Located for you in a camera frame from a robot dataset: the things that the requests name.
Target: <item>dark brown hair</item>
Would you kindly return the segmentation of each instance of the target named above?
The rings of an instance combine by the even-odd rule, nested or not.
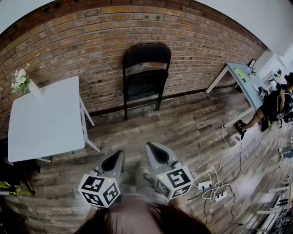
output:
[[[209,229],[196,217],[188,215],[173,205],[151,203],[148,211],[164,234],[195,233],[211,234]],[[115,234],[117,230],[111,225],[111,214],[103,209],[89,219],[75,234]]]

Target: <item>light blue desk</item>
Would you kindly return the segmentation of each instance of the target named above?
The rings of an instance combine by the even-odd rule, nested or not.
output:
[[[247,77],[247,81],[246,82],[244,82],[242,80],[242,77],[238,74],[238,72],[235,71],[236,68],[240,68],[243,71],[243,73],[246,75],[246,77]],[[211,90],[217,85],[217,83],[222,79],[222,77],[228,71],[231,73],[231,75],[236,80],[237,84],[242,89],[242,91],[245,94],[248,102],[251,105],[251,108],[249,108],[248,110],[246,110],[245,112],[243,112],[242,114],[240,114],[238,117],[235,117],[234,119],[232,119],[231,121],[229,121],[228,123],[226,123],[224,125],[225,128],[231,126],[234,123],[236,123],[239,119],[241,119],[244,116],[248,115],[253,110],[258,109],[262,105],[263,100],[259,98],[259,93],[254,89],[253,84],[255,84],[257,87],[260,87],[261,86],[263,88],[266,88],[263,80],[259,77],[258,74],[256,74],[256,76],[254,77],[254,79],[251,79],[249,77],[249,75],[251,74],[251,71],[252,71],[252,69],[249,66],[243,65],[243,64],[226,63],[226,66],[223,69],[223,71],[218,75],[218,77],[212,82],[212,84],[206,90],[206,93],[207,94],[209,92],[211,92]]]

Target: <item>white vase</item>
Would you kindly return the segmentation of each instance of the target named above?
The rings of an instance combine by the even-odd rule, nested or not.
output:
[[[38,88],[38,86],[32,80],[30,80],[30,82],[28,83],[28,89],[36,99],[38,99],[38,100],[42,99],[43,95],[42,95],[41,90]]]

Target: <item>power outlet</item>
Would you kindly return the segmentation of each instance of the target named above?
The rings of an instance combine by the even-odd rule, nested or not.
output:
[[[223,194],[222,193],[219,194],[219,197],[216,196],[215,200],[216,200],[216,202],[218,202],[218,201],[224,199],[226,196],[227,196],[227,192],[225,191],[225,192],[223,192]]]
[[[199,190],[202,190],[203,187],[204,187],[204,189],[210,189],[211,188],[210,185],[212,185],[212,182],[206,181],[206,182],[198,183],[197,187]]]

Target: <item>tabletop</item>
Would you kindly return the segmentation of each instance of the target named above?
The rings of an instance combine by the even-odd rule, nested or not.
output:
[[[251,79],[249,75],[251,74],[252,68],[250,68],[247,65],[233,64],[233,63],[226,63],[226,64],[227,64],[229,72],[234,77],[234,79],[236,80],[240,88],[242,89],[250,105],[253,108],[258,109],[263,104],[263,100],[260,99],[259,93],[254,89],[253,84],[255,84],[257,87],[261,86],[263,88],[266,88],[261,77],[258,74],[256,74],[256,76],[253,79]],[[242,77],[239,76],[239,74],[235,71],[236,68],[241,69],[243,73],[247,76],[248,79],[246,82],[243,82]]]
[[[8,130],[8,160],[17,162],[85,147],[79,102],[79,78],[28,93],[13,101]]]

